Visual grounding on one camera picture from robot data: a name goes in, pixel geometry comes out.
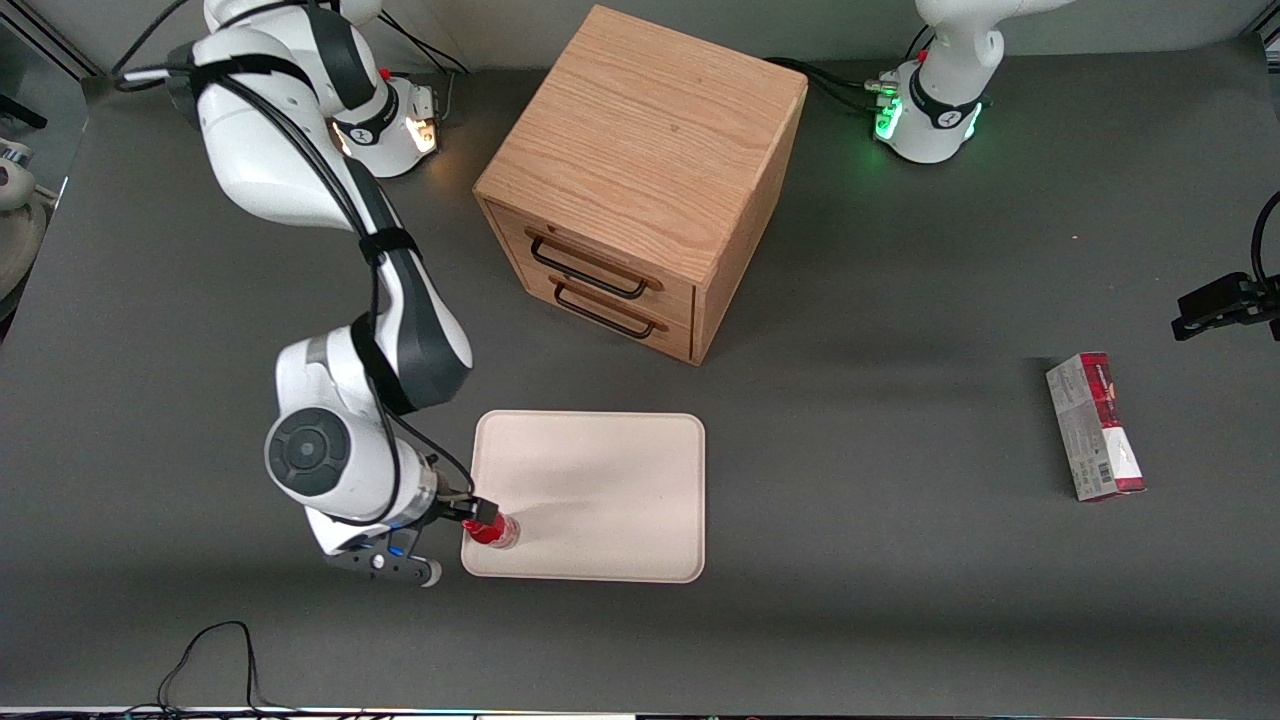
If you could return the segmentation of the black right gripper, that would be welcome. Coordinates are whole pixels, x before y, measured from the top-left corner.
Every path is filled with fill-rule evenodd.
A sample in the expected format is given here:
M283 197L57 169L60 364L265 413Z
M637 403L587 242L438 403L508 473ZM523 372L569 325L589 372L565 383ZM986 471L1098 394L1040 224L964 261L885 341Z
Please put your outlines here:
M499 506L481 497L454 491L436 492L430 506L430 523L438 520L447 521L472 521L495 523L500 518Z

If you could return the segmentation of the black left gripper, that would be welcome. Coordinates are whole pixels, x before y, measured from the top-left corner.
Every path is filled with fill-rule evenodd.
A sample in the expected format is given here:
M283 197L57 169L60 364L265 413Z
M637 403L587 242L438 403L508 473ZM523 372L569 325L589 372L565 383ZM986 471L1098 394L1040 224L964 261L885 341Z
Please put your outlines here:
M1171 322L1175 341L1184 342L1206 331L1225 325L1256 325L1265 323L1272 338L1279 342L1279 291L1277 277L1222 275L1216 281L1181 296L1178 300L1184 314Z

